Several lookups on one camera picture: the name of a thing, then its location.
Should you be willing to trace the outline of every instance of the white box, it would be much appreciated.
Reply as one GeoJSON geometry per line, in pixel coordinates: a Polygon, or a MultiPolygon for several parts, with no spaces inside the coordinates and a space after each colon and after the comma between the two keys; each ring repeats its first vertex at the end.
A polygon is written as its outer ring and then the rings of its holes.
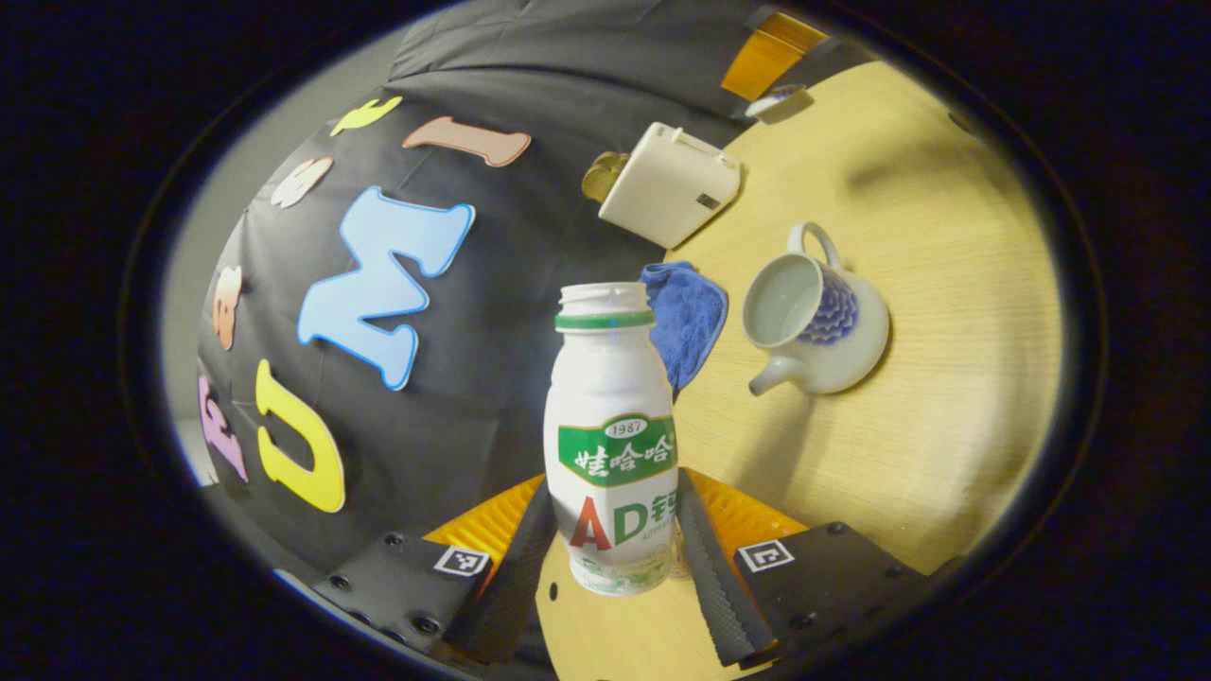
{"type": "Polygon", "coordinates": [[[597,216],[665,248],[684,241],[736,198],[740,161],[654,122],[639,138],[597,216]]]}

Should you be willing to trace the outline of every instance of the plastic bottle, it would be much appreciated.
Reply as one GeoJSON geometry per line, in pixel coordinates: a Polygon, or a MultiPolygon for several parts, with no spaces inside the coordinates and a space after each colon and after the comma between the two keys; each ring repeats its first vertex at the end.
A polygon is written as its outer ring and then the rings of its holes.
{"type": "Polygon", "coordinates": [[[572,574],[630,596],[668,573],[677,509],[672,388],[649,338],[639,282],[562,288],[563,349],[551,372],[543,447],[572,574]]]}

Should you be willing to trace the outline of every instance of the blue letter m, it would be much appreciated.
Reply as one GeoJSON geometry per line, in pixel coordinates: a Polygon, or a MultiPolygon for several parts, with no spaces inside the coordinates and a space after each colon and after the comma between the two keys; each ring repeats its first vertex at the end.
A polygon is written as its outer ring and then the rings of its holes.
{"type": "Polygon", "coordinates": [[[362,191],[340,222],[340,236],[360,267],[311,285],[299,310],[299,343],[323,338],[377,366],[391,390],[403,388],[417,355],[417,332],[406,324],[386,332],[365,320],[429,307],[425,290],[394,253],[415,261],[425,276],[437,276],[474,221],[475,208],[466,204],[442,211],[388,199],[378,187],[362,191]]]}

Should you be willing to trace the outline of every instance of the red letter a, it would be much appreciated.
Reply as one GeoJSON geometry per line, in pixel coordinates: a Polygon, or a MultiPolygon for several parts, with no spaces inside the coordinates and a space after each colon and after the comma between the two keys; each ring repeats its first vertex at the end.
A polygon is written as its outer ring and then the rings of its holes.
{"type": "Polygon", "coordinates": [[[585,539],[589,539],[597,545],[598,551],[604,551],[609,549],[609,539],[606,538],[606,530],[602,528],[602,521],[597,519],[597,507],[593,505],[592,497],[585,497],[585,505],[580,508],[580,520],[576,521],[576,531],[572,533],[572,540],[568,542],[570,546],[584,546],[585,539]],[[593,526],[593,536],[589,536],[589,525],[593,526]]]}

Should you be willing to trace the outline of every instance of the foam letter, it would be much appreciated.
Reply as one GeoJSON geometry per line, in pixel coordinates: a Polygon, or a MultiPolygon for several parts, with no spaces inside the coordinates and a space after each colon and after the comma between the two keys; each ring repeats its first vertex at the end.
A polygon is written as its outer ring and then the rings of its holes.
{"type": "Polygon", "coordinates": [[[240,474],[240,477],[245,482],[248,481],[248,473],[243,468],[243,452],[240,451],[240,441],[235,439],[235,434],[226,435],[223,431],[226,430],[226,417],[219,411],[218,404],[210,399],[211,396],[211,382],[206,380],[205,376],[197,377],[197,405],[202,412],[202,437],[207,442],[214,445],[214,448],[223,454],[234,468],[235,471],[240,474]]]}
{"type": "Polygon", "coordinates": [[[474,221],[475,208],[466,204],[442,211],[388,199],[378,187],[362,191],[340,222],[340,236],[361,267],[308,290],[299,310],[299,343],[323,338],[377,366],[391,390],[403,388],[417,332],[406,324],[389,332],[365,321],[429,307],[425,290],[392,253],[415,261],[425,276],[437,276],[453,262],[474,221]]]}
{"type": "Polygon", "coordinates": [[[454,122],[450,116],[434,119],[412,131],[403,141],[403,147],[436,144],[459,151],[467,151],[483,159],[494,168],[513,162],[529,147],[530,136],[524,132],[497,132],[454,122]]]}
{"type": "Polygon", "coordinates": [[[631,537],[635,537],[647,523],[648,509],[644,508],[643,504],[627,504],[625,507],[618,507],[614,509],[614,545],[616,546],[631,537]],[[639,514],[639,522],[635,523],[635,530],[631,532],[626,531],[626,514],[629,513],[639,514]]]}
{"type": "Polygon", "coordinates": [[[303,200],[303,196],[311,190],[312,187],[320,182],[320,178],[328,172],[332,167],[332,156],[325,156],[323,159],[308,159],[303,161],[294,170],[287,174],[282,182],[274,189],[272,196],[269,198],[269,204],[272,206],[281,206],[288,208],[294,204],[303,200]]]}
{"type": "Polygon", "coordinates": [[[311,446],[315,460],[311,470],[294,463],[274,445],[269,430],[260,427],[257,429],[257,445],[265,475],[322,511],[340,510],[345,505],[345,469],[340,463],[340,453],[337,452],[337,442],[315,410],[274,380],[269,360],[260,360],[257,365],[257,411],[262,416],[274,412],[287,425],[298,430],[311,446]]]}
{"type": "Polygon", "coordinates": [[[337,125],[333,126],[332,132],[328,133],[328,137],[335,137],[343,130],[366,127],[371,125],[372,122],[385,116],[388,111],[396,108],[402,99],[403,97],[391,97],[379,107],[374,105],[378,104],[378,99],[371,99],[369,102],[342,116],[340,120],[337,121],[337,125]]]}
{"type": "Polygon", "coordinates": [[[584,546],[585,539],[593,543],[598,551],[609,549],[609,539],[602,528],[602,521],[597,517],[597,507],[592,497],[585,497],[585,505],[580,507],[580,520],[576,521],[576,531],[572,533],[569,546],[584,546]],[[593,528],[593,536],[589,536],[589,526],[593,528]]]}
{"type": "Polygon", "coordinates": [[[219,344],[224,350],[231,349],[235,339],[235,307],[240,304],[240,288],[243,286],[243,271],[223,268],[219,280],[214,284],[214,304],[211,307],[211,326],[219,334],[219,344]]]}

